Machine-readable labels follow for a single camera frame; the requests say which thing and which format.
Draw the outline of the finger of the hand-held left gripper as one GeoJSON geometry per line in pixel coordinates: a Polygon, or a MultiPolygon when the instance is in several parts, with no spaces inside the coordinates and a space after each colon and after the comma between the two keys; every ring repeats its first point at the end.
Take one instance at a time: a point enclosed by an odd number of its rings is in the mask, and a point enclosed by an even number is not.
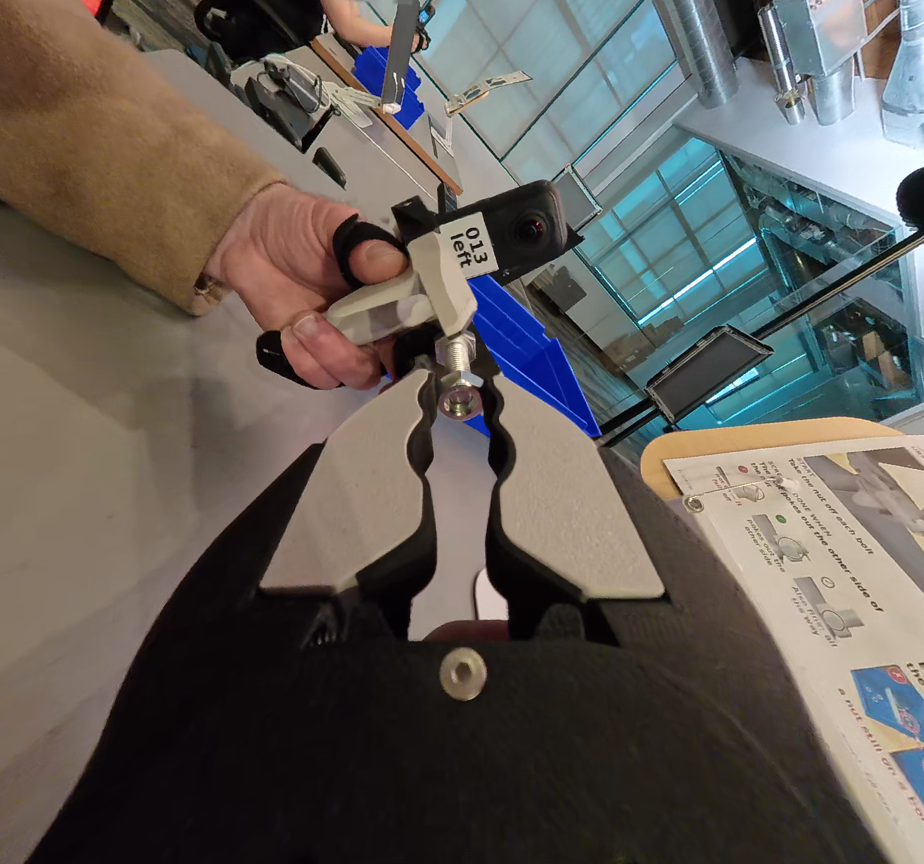
{"type": "Polygon", "coordinates": [[[438,326],[418,326],[400,333],[394,340],[394,375],[410,373],[418,358],[434,361],[439,338],[438,326]]]}
{"type": "Polygon", "coordinates": [[[463,334],[478,309],[454,248],[439,231],[422,234],[407,243],[410,263],[423,294],[446,338],[463,334]]]}

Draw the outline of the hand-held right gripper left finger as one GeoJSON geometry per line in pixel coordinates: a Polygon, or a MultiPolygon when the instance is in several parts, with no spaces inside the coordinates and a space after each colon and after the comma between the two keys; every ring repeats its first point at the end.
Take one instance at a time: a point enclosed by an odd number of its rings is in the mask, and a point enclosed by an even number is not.
{"type": "Polygon", "coordinates": [[[260,588],[371,602],[399,639],[433,579],[436,377],[412,372],[327,439],[260,588]]]}

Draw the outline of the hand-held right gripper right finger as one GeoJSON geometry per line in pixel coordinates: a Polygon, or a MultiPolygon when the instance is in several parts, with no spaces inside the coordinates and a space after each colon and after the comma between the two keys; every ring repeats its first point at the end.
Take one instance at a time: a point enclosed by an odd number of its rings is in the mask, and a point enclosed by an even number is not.
{"type": "Polygon", "coordinates": [[[596,444],[510,379],[484,390],[495,475],[486,568],[506,600],[512,639],[551,608],[586,620],[603,604],[654,603],[662,581],[596,444]]]}

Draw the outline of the steel hex bolt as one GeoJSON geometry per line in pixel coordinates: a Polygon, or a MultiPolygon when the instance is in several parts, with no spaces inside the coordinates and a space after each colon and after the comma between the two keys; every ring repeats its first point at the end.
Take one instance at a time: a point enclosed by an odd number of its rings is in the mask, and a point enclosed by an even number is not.
{"type": "Polygon", "coordinates": [[[447,373],[469,373],[476,358],[476,339],[469,331],[443,336],[434,344],[436,363],[447,373]]]}

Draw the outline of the steel hex nut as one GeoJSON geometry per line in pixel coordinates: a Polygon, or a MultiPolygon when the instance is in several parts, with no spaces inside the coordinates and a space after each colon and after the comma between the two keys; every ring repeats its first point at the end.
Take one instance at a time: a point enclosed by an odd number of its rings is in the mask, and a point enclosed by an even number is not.
{"type": "Polygon", "coordinates": [[[446,418],[466,422],[483,410],[483,381],[470,372],[450,372],[440,379],[438,409],[446,418]]]}

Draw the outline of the long blue plastic bin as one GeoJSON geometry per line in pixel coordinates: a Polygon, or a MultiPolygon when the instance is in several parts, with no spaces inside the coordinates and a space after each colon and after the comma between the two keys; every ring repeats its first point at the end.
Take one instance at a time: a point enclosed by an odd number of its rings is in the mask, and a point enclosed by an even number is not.
{"type": "Polygon", "coordinates": [[[478,302],[472,326],[513,383],[545,401],[590,438],[601,432],[564,350],[543,325],[490,275],[468,281],[478,302]]]}

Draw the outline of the person's left forearm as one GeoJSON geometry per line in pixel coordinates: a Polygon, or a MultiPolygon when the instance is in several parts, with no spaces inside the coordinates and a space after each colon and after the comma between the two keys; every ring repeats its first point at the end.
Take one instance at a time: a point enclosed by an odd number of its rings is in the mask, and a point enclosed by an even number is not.
{"type": "Polygon", "coordinates": [[[191,314],[243,296],[214,253],[279,173],[80,0],[1,0],[1,23],[2,201],[191,314]]]}

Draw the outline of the grey desk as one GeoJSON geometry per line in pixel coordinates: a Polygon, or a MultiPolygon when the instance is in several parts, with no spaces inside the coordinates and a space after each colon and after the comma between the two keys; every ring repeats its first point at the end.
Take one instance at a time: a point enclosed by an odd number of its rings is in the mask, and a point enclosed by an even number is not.
{"type": "Polygon", "coordinates": [[[2,862],[80,777],[208,545],[377,391],[255,360],[237,297],[191,318],[2,207],[2,862]]]}

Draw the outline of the person's left hand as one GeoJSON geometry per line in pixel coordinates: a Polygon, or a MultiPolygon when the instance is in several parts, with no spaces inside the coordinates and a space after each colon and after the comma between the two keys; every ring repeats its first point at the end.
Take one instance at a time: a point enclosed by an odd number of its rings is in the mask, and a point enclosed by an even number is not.
{"type": "Polygon", "coordinates": [[[272,185],[248,201],[203,268],[239,295],[262,331],[280,334],[293,372],[319,390],[370,390],[392,364],[392,339],[356,346],[322,315],[352,290],[333,239],[354,214],[343,203],[272,185]]]}

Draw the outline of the silver framed panel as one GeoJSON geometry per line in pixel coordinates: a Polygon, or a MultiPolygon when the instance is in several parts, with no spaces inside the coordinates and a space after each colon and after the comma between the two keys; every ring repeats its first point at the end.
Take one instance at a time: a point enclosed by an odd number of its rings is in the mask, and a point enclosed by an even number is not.
{"type": "Polygon", "coordinates": [[[603,213],[602,205],[572,165],[566,165],[552,182],[562,202],[565,221],[575,232],[581,234],[603,213]]]}

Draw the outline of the grey bench seat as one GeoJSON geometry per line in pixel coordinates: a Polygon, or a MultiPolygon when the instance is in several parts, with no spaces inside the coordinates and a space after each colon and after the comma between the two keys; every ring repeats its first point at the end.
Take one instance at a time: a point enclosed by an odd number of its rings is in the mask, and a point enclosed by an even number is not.
{"type": "Polygon", "coordinates": [[[587,293],[567,267],[550,264],[531,282],[561,313],[582,302],[587,293]]]}

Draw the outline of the grey table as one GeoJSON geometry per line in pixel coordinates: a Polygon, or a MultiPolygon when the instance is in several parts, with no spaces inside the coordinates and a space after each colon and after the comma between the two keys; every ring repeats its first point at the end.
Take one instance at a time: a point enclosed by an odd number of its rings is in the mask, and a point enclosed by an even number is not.
{"type": "Polygon", "coordinates": [[[395,230],[392,207],[412,197],[437,208],[437,179],[381,123],[377,142],[348,119],[334,116],[306,154],[301,154],[256,116],[231,91],[185,54],[176,50],[146,52],[144,58],[191,103],[259,154],[295,188],[352,206],[369,221],[395,230]],[[339,188],[312,163],[317,147],[333,154],[347,175],[339,188]]]}

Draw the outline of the acrylic sign stand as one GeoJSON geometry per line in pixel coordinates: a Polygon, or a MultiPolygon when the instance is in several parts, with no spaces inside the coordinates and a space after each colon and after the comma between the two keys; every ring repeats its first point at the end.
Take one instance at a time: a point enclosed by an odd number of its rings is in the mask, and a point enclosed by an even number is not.
{"type": "Polygon", "coordinates": [[[388,116],[401,110],[410,58],[417,44],[420,13],[419,0],[398,0],[380,95],[380,110],[388,116]]]}
{"type": "Polygon", "coordinates": [[[494,90],[531,81],[533,81],[531,75],[517,70],[475,82],[460,93],[450,95],[445,102],[445,116],[451,118],[462,113],[477,101],[489,96],[494,90]]]}

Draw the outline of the small blue plastic bin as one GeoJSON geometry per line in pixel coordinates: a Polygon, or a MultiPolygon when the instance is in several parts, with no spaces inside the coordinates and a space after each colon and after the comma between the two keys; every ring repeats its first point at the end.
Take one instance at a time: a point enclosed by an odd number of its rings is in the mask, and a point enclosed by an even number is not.
{"type": "MultiPolygon", "coordinates": [[[[354,60],[353,74],[371,94],[382,94],[388,55],[387,47],[367,47],[354,60]]],[[[421,83],[419,74],[409,64],[401,109],[392,115],[405,130],[410,130],[424,113],[424,104],[418,96],[421,83]]]]}

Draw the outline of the black box device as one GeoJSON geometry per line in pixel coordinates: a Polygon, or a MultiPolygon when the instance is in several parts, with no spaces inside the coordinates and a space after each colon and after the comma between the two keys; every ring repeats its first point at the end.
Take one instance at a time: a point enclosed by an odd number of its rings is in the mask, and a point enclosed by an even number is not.
{"type": "Polygon", "coordinates": [[[270,90],[269,80],[265,73],[249,78],[243,88],[244,101],[256,116],[306,154],[337,111],[331,106],[309,111],[288,88],[270,90]]]}

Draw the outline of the printed instruction sign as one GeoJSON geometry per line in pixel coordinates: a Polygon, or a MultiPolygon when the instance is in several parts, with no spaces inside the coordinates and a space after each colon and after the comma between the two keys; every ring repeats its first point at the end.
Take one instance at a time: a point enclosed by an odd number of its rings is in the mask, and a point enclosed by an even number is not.
{"type": "Polygon", "coordinates": [[[923,438],[665,457],[892,862],[923,860],[923,438]]]}

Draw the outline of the black office chair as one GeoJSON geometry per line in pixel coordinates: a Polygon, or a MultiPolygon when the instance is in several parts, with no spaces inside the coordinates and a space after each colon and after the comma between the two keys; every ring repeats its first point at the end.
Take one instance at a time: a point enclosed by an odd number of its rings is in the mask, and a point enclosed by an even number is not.
{"type": "Polygon", "coordinates": [[[198,30],[236,64],[308,45],[310,37],[284,17],[283,0],[201,0],[194,11],[198,30]]]}

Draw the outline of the black round-top floor stand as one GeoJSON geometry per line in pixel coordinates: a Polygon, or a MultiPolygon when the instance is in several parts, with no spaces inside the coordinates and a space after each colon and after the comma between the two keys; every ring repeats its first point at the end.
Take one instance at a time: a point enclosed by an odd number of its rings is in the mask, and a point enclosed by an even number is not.
{"type": "MultiPolygon", "coordinates": [[[[782,331],[797,319],[808,316],[816,309],[845,294],[857,284],[879,273],[920,247],[922,245],[923,222],[922,168],[912,172],[899,184],[896,190],[896,204],[902,221],[910,226],[911,234],[896,243],[895,246],[884,250],[857,268],[848,271],[820,291],[771,319],[759,327],[749,338],[755,342],[766,343],[769,337],[782,331]]],[[[678,419],[670,419],[662,408],[653,401],[653,398],[647,395],[645,400],[626,409],[619,416],[606,421],[601,427],[603,438],[598,440],[597,444],[600,447],[611,449],[656,418],[664,418],[669,428],[674,427],[678,419]]]]}

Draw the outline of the glass window wall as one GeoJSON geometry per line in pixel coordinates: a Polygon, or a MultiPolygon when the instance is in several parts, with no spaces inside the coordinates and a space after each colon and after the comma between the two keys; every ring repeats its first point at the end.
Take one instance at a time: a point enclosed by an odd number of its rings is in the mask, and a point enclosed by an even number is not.
{"type": "Polygon", "coordinates": [[[736,95],[699,102],[671,0],[421,0],[434,14],[415,57],[433,120],[451,117],[468,204],[572,165],[603,207],[558,261],[517,289],[565,346],[603,426],[662,366],[717,325],[751,331],[906,236],[899,183],[922,153],[884,139],[881,83],[855,61],[855,110],[822,127],[781,114],[752,0],[714,0],[736,95]],[[587,295],[561,313],[531,285],[567,267],[587,295]]]}

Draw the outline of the rectangular sheet-metal duct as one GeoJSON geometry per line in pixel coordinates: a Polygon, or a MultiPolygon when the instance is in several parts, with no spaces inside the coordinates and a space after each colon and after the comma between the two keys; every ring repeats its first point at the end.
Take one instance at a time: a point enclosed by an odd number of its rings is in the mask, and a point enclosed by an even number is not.
{"type": "Polygon", "coordinates": [[[789,119],[802,118],[802,85],[820,126],[847,119],[856,55],[868,35],[864,0],[770,0],[758,15],[789,119]]]}

